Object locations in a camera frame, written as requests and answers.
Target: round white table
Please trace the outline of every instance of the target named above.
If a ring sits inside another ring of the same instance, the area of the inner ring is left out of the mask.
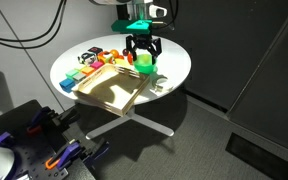
[[[63,91],[59,83],[64,79],[66,79],[65,73],[72,70],[76,65],[78,65],[77,57],[87,52],[88,49],[95,46],[107,51],[116,49],[119,52],[122,52],[122,50],[125,49],[126,47],[125,38],[128,35],[129,34],[116,34],[116,35],[99,37],[78,44],[72,47],[71,49],[67,50],[66,52],[64,52],[60,57],[57,58],[57,60],[53,63],[53,66],[51,68],[50,76],[53,86],[64,96],[76,100],[77,102],[87,104],[87,102],[79,100],[74,95],[73,92],[67,93]],[[184,82],[184,80],[186,79],[186,77],[190,72],[191,59],[188,53],[175,42],[172,42],[162,37],[160,38],[162,43],[162,53],[157,58],[156,62],[157,71],[155,73],[150,74],[150,82],[140,93],[140,95],[135,99],[134,105],[153,101],[171,92],[171,91],[162,91],[162,92],[155,91],[155,88],[152,85],[152,81],[157,77],[159,76],[167,77],[168,82],[171,83],[173,86],[172,90],[174,90]],[[135,114],[134,107],[135,106],[133,106],[133,108],[131,108],[130,111],[125,116],[120,117],[114,121],[111,121],[108,124],[105,124],[102,127],[99,127],[89,132],[86,137],[88,139],[94,138],[128,120],[135,120],[143,125],[151,127],[168,136],[172,136],[174,134],[173,130]]]

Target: gray wall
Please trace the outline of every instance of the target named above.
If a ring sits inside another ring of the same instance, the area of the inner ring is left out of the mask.
[[[288,28],[230,119],[288,148]]]
[[[44,33],[55,16],[60,0],[0,0],[0,10],[20,39]],[[63,52],[92,38],[113,34],[110,25],[117,19],[115,6],[95,6],[88,0],[68,1],[58,35],[44,47],[33,50],[11,49],[0,45],[0,114],[31,99],[58,112],[74,102],[52,87],[50,69]],[[0,37],[15,38],[0,14]],[[25,45],[36,45],[43,40]],[[60,104],[39,75],[56,94]]]
[[[189,52],[186,89],[230,109],[286,20],[288,0],[179,2],[175,31],[157,34]]]

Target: wooden tray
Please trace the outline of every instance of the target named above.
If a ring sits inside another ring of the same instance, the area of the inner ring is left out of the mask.
[[[81,100],[124,116],[148,82],[148,75],[105,64],[72,91]]]

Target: gray carpet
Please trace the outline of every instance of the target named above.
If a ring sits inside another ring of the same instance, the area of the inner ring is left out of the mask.
[[[116,118],[98,108],[77,107],[85,133]],[[180,91],[136,106],[138,114],[174,129],[174,136],[128,121],[95,138],[97,142],[104,137],[111,145],[95,164],[98,179],[269,179],[225,151],[232,132],[288,161],[288,150],[209,110]]]

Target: wire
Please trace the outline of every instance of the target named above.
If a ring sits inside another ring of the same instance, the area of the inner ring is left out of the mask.
[[[174,22],[175,22],[175,20],[177,18],[177,14],[178,14],[179,2],[178,2],[178,0],[176,0],[175,14],[173,13],[173,5],[172,5],[171,0],[169,0],[169,3],[170,3],[171,13],[172,13],[172,21],[167,23],[164,26],[153,28],[153,29],[163,29],[163,28],[166,28],[166,27],[170,26],[171,24],[174,24]]]
[[[63,20],[63,15],[64,15],[64,11],[65,11],[65,6],[66,6],[66,1],[67,0],[61,0],[60,2],[60,5],[59,5],[59,8],[58,8],[58,11],[56,13],[56,16],[55,16],[55,19],[51,25],[51,27],[48,29],[48,31],[44,34],[42,34],[41,36],[38,36],[36,38],[32,38],[34,40],[37,40],[37,39],[40,39],[41,37],[44,37],[45,35],[47,35],[52,29],[53,29],[53,26],[55,24],[55,22],[57,21],[57,18],[58,18],[58,14],[59,14],[59,10],[61,10],[61,16],[60,16],[60,22],[58,24],[58,27],[55,31],[55,33],[53,34],[53,36],[47,40],[46,42],[40,44],[40,45],[37,45],[37,46],[29,46],[29,47],[24,47],[24,46],[13,46],[13,45],[9,45],[9,44],[5,44],[3,42],[0,42],[1,45],[4,45],[4,46],[7,46],[7,47],[10,47],[10,48],[15,48],[15,49],[35,49],[35,48],[39,48],[39,47],[42,47],[46,44],[48,44],[50,41],[52,41],[54,39],[54,37],[57,35],[58,31],[60,30],[60,27],[62,25],[62,20]],[[0,38],[0,40],[2,39],[2,41],[8,41],[8,42],[28,42],[28,41],[32,41],[32,39],[24,39],[24,40],[11,40],[11,39],[4,39],[4,38]]]

